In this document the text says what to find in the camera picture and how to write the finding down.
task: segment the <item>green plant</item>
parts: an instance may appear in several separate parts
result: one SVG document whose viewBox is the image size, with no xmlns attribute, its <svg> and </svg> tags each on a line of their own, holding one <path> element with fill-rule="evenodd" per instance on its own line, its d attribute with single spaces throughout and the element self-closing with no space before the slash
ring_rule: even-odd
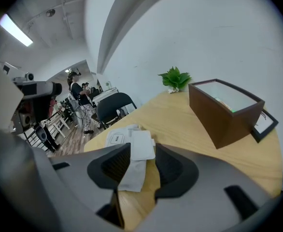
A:
<svg viewBox="0 0 283 232">
<path fill-rule="evenodd" d="M 181 73 L 175 66 L 172 67 L 168 72 L 160 74 L 163 78 L 163 85 L 171 86 L 173 88 L 182 89 L 191 80 L 189 73 Z"/>
</svg>

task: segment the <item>black plastic part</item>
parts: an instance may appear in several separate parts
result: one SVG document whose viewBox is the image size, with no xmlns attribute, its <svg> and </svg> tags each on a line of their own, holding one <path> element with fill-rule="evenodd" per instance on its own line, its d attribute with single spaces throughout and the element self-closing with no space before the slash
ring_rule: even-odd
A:
<svg viewBox="0 0 283 232">
<path fill-rule="evenodd" d="M 36 95 L 37 94 L 37 84 L 29 84 L 29 85 L 24 85 L 21 88 L 22 93 L 26 95 Z"/>
<path fill-rule="evenodd" d="M 67 162 L 59 162 L 59 163 L 53 164 L 54 170 L 59 170 L 61 168 L 66 168 L 66 167 L 69 167 L 69 164 Z"/>
<path fill-rule="evenodd" d="M 181 197 L 198 179 L 198 168 L 193 161 L 161 144 L 156 144 L 156 167 L 161 188 L 156 190 L 155 200 Z"/>
<path fill-rule="evenodd" d="M 116 191 L 130 164 L 130 157 L 131 144 L 127 143 L 90 162 L 88 175 L 100 188 Z"/>
<path fill-rule="evenodd" d="M 42 142 L 45 142 L 47 140 L 46 132 L 41 126 L 35 128 L 35 134 Z"/>
<path fill-rule="evenodd" d="M 120 228 L 124 228 L 124 220 L 116 192 L 113 194 L 111 203 L 103 206 L 96 214 L 99 217 L 113 223 L 114 225 L 117 225 Z"/>
<path fill-rule="evenodd" d="M 229 186 L 224 188 L 224 191 L 235 205 L 243 220 L 258 210 L 258 207 L 239 186 Z"/>
<path fill-rule="evenodd" d="M 33 114 L 35 122 L 40 122 L 48 118 L 51 96 L 42 96 L 32 99 Z"/>
<path fill-rule="evenodd" d="M 3 66 L 3 71 L 6 72 L 6 74 L 8 75 L 8 72 L 10 71 L 10 68 L 7 67 L 6 65 Z"/>
<path fill-rule="evenodd" d="M 60 83 L 53 83 L 53 93 L 52 96 L 57 96 L 62 92 L 62 85 Z"/>
</svg>

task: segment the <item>gray plastic device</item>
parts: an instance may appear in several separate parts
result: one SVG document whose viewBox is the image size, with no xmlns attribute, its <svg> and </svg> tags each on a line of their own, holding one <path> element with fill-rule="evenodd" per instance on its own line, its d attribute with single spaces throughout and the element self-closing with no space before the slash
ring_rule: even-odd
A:
<svg viewBox="0 0 283 232">
<path fill-rule="evenodd" d="M 40 231 L 123 231 L 117 185 L 129 162 L 130 144 L 48 158 L 0 133 L 0 190 Z M 222 160 L 157 144 L 156 166 L 156 206 L 137 232 L 249 231 L 271 211 L 269 195 Z"/>
</svg>

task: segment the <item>wooden desk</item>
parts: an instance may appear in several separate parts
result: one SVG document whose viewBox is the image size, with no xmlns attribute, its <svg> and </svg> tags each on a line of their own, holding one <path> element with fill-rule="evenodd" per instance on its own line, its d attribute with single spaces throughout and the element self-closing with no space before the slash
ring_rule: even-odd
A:
<svg viewBox="0 0 283 232">
<path fill-rule="evenodd" d="M 107 133 L 130 124 L 139 124 L 151 132 L 157 143 L 177 146 L 225 160 L 253 179 L 271 196 L 280 193 L 282 157 L 276 130 L 259 144 L 251 135 L 216 149 L 203 125 L 189 107 L 188 93 L 159 94 L 85 145 L 85 152 L 103 148 Z M 140 193 L 120 191 L 119 200 L 125 229 L 132 230 L 153 209 L 154 192 L 160 187 L 155 160 L 149 160 Z"/>
</svg>

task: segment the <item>potted succulent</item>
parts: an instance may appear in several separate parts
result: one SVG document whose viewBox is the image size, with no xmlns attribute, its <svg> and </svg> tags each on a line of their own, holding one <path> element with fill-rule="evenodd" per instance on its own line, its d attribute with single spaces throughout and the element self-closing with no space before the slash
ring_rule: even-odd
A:
<svg viewBox="0 0 283 232">
<path fill-rule="evenodd" d="M 185 72 L 180 74 L 176 66 L 175 68 L 172 67 L 168 72 L 160 74 L 160 76 L 163 78 L 163 85 L 169 86 L 169 94 L 183 89 L 191 80 L 189 73 Z"/>
<path fill-rule="evenodd" d="M 105 85 L 107 86 L 108 89 L 111 89 L 111 88 L 112 88 L 112 85 L 111 85 L 111 82 L 110 82 L 110 81 L 106 82 Z"/>
</svg>

